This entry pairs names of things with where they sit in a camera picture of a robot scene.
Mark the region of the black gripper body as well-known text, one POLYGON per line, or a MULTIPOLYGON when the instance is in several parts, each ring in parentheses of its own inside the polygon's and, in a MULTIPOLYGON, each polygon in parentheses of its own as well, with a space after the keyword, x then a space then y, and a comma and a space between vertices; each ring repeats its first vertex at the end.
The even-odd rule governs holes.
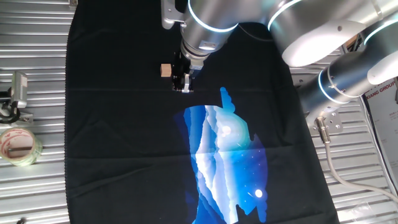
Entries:
POLYGON ((172 61, 172 82, 174 85, 184 85, 186 74, 190 76, 188 84, 192 84, 190 65, 190 59, 186 58, 181 52, 175 52, 174 60, 172 61))

